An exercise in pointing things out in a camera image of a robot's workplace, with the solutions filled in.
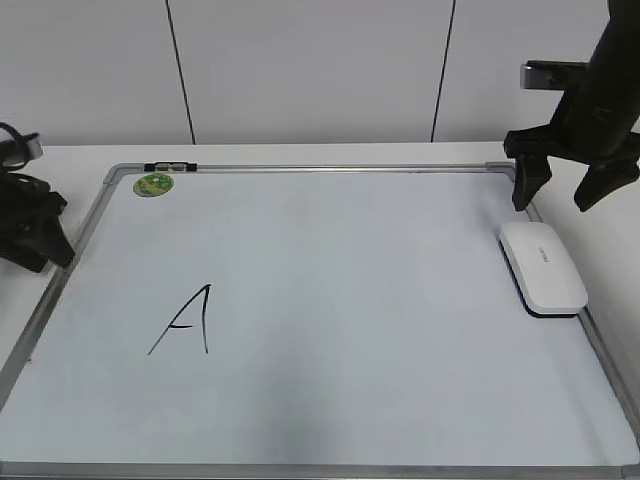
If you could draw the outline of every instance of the table surface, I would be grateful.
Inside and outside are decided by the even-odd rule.
[[[504,161],[498,142],[323,144],[323,145],[176,145],[46,147],[25,173],[49,181],[69,206],[61,221],[73,239],[102,181],[123,162],[197,162],[206,164],[474,164]],[[586,167],[552,160],[552,181],[536,196],[544,220],[567,244],[590,295],[589,307],[600,331],[640,400],[640,183],[616,192],[581,214],[573,192]],[[0,263],[0,362],[6,360],[52,271],[33,274]]]

